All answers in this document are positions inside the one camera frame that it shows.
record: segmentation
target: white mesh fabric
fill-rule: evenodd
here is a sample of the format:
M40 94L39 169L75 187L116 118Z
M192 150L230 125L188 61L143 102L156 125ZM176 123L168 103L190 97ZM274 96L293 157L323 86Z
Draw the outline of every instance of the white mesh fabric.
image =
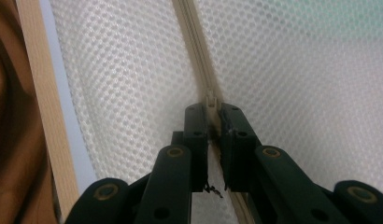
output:
M224 102L333 189L383 192L383 1L200 1Z
M50 0L78 122L98 178L149 173L197 81L170 1ZM223 189L210 153L209 173ZM192 223L235 223L228 194L198 193Z

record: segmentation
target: mesh panel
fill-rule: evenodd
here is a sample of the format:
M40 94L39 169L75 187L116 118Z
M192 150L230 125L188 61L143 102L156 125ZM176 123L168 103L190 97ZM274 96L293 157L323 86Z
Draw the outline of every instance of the mesh panel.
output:
M195 1L224 102L318 184L383 192L383 1Z
M98 178L151 171L199 97L169 1L51 0L78 122ZM211 182L223 189L210 153ZM193 223L235 223L227 194L193 194Z

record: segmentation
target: textured white surface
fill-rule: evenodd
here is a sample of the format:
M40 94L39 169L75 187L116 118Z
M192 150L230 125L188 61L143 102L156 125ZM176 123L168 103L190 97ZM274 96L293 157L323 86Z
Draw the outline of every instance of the textured white surface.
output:
M197 81L170 1L51 0L78 123L98 178L151 171ZM218 164L210 159L218 189ZM192 198L192 223L235 223L228 195Z
M383 1L195 1L224 102L316 183L383 192Z

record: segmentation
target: wooden edge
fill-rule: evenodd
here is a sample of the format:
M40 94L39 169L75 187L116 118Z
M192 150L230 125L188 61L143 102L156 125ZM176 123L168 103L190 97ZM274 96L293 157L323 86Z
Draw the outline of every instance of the wooden edge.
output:
M39 0L18 1L21 27L35 83L63 219L78 199L78 185Z

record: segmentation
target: brown fabric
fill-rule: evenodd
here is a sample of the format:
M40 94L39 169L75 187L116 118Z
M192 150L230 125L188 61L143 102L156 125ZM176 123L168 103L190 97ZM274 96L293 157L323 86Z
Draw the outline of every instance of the brown fabric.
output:
M51 181L18 12L0 0L0 223L56 223Z

